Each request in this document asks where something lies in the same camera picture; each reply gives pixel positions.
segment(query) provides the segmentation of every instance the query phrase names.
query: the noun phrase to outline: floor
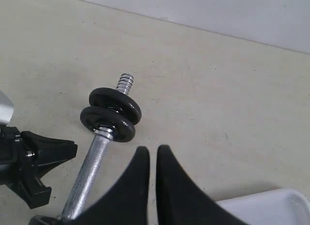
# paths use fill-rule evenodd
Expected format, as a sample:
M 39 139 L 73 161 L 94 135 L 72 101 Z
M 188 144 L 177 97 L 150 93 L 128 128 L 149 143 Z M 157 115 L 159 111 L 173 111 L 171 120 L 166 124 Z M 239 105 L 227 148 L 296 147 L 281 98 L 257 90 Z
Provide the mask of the floor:
M 79 121 L 97 87 L 134 75 L 142 120 L 113 143 L 88 205 L 119 178 L 135 149 L 151 154 L 149 224 L 155 225 L 155 160 L 169 144 L 214 200 L 293 188 L 310 198 L 310 56 L 78 0 L 0 0 L 0 85 L 10 123 L 74 140 L 77 157 L 42 179 L 47 206 L 30 210 L 0 187 L 2 225 L 61 212 L 93 135 Z

